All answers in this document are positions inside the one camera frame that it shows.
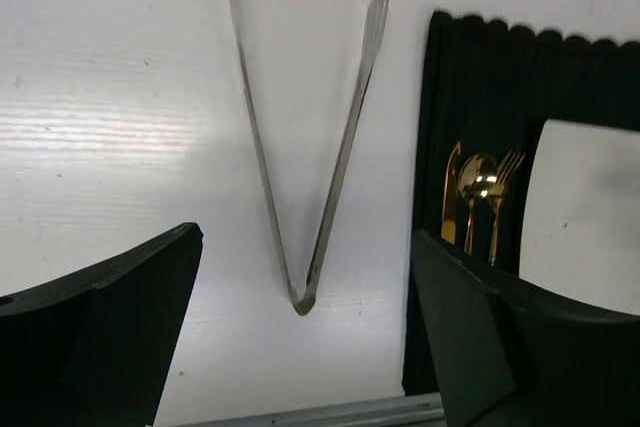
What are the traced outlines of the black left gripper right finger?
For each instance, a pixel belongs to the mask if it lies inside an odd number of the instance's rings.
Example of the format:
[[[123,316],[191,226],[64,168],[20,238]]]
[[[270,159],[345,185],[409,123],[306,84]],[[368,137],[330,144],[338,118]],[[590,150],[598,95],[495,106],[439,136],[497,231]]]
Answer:
[[[411,267],[451,426],[635,426],[639,319],[538,287],[424,231]]]

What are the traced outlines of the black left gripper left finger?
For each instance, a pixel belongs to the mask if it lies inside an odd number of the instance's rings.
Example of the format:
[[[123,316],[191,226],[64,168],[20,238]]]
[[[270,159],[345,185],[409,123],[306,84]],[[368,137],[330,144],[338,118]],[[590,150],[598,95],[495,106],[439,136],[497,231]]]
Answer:
[[[2,425],[153,425],[202,250],[183,223],[2,296]]]

